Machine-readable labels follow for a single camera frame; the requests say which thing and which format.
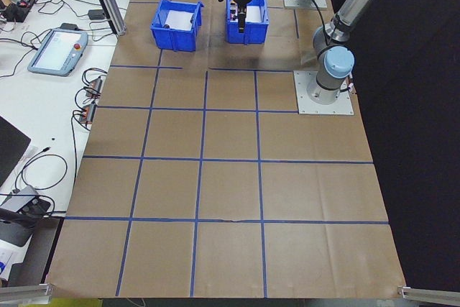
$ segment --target connector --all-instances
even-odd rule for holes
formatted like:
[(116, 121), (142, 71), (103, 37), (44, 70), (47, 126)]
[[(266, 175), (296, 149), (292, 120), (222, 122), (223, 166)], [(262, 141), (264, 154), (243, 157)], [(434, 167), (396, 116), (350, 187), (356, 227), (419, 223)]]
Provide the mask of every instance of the connector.
[(86, 97), (96, 98), (101, 95), (102, 89), (102, 79), (101, 77), (96, 78), (89, 82), (88, 87), (86, 90)]
[(94, 115), (96, 114), (96, 102), (91, 102), (89, 105), (83, 107), (82, 114), (78, 121), (80, 124), (92, 124)]

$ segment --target white table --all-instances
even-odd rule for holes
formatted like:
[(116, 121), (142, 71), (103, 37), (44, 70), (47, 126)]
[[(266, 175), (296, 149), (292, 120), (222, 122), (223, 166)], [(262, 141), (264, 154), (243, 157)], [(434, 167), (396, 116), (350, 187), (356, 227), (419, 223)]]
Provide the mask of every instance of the white table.
[[(84, 1), (98, 3), (98, 0)], [(89, 9), (101, 8), (72, 0), (68, 0), (68, 2), (79, 14), (85, 14)], [(117, 3), (119, 7), (127, 9), (129, 0), (117, 0)], [(16, 24), (12, 32), (0, 32), (0, 37), (19, 39), (27, 30), (39, 34), (46, 29), (59, 27), (63, 22), (74, 23), (80, 28), (88, 29), (90, 21), (89, 19), (78, 19), (67, 7), (53, 15), (39, 14), (34, 7), (23, 24)], [(6, 42), (1, 42), (0, 45), (0, 75), (4, 75), (12, 72), (20, 57), (29, 48)], [(55, 200), (56, 210), (66, 210), (72, 194), (75, 167), (70, 116), (72, 110), (76, 109), (75, 93), (84, 87), (81, 75), (87, 68), (108, 70), (115, 45), (115, 35), (108, 36), (98, 42), (92, 42), (90, 39), (83, 57), (68, 77), (40, 75), (27, 71), (27, 65), (35, 53), (31, 52), (18, 66), (14, 76), (0, 78), (0, 115), (32, 139), (29, 148), (36, 147), (37, 150), (32, 152), (29, 157), (45, 147), (51, 147), (47, 153), (61, 155), (68, 163), (68, 172), (64, 180), (54, 188), (42, 193)], [(98, 75), (100, 73), (88, 73), (88, 79), (97, 78)], [(80, 93), (79, 100), (82, 101), (83, 99), (84, 92)], [(76, 123), (74, 127), (79, 164), (88, 140), (88, 132)], [(27, 157), (23, 157), (14, 172), (0, 187), (0, 193), (11, 192), (16, 174), (25, 161), (27, 161)], [(61, 160), (56, 157), (47, 157), (30, 166), (27, 171), (27, 180), (37, 187), (45, 187), (59, 180), (63, 172), (64, 164)], [(0, 202), (4, 199), (4, 196), (0, 196)], [(12, 263), (22, 262), (28, 244), (29, 242), (23, 247), (16, 247), (0, 240), (0, 247), (16, 252), (10, 260), (8, 268), (0, 277), (8, 277)]]

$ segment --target white paper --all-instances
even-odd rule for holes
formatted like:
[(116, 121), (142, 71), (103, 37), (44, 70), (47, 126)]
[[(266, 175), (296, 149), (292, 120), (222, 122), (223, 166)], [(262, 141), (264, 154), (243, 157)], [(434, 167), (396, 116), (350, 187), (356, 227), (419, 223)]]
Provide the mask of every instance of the white paper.
[[(238, 17), (231, 19), (232, 22), (236, 22)], [(250, 5), (246, 7), (246, 22), (250, 23), (261, 23), (262, 16), (260, 15), (260, 7), (255, 5)]]
[(190, 31), (192, 16), (191, 12), (170, 10), (167, 13), (166, 24), (170, 26), (170, 29)]

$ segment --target metal base plate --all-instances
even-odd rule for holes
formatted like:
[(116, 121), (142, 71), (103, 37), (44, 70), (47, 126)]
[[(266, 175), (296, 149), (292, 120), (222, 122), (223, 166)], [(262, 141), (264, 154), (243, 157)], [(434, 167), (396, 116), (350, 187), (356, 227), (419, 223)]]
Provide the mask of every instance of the metal base plate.
[(340, 93), (339, 98), (328, 105), (317, 104), (307, 94), (307, 85), (316, 77), (316, 71), (294, 71), (295, 93), (299, 114), (315, 115), (354, 115), (353, 106), (348, 92)]
[[(320, 10), (327, 10), (326, 0), (315, 0)], [(311, 0), (284, 0), (285, 9), (307, 9), (315, 10), (315, 4)]]

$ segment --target black background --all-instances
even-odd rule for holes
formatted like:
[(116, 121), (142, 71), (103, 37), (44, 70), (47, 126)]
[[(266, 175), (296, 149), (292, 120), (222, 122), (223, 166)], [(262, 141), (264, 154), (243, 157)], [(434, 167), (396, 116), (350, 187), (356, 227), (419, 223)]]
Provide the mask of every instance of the black background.
[(460, 0), (375, 0), (346, 45), (412, 288), (460, 291), (459, 42)]

